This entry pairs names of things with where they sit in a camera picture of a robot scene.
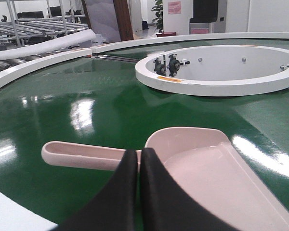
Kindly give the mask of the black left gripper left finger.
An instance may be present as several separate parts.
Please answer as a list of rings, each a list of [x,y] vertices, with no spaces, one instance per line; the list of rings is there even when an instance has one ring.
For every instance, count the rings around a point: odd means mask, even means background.
[[[126,150],[108,183],[80,211],[58,226],[59,231],[133,231],[138,162]]]

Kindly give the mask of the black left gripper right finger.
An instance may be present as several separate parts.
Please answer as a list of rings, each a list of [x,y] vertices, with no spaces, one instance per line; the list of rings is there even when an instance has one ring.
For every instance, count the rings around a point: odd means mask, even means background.
[[[145,231],[234,231],[192,199],[152,148],[141,151],[140,200]]]

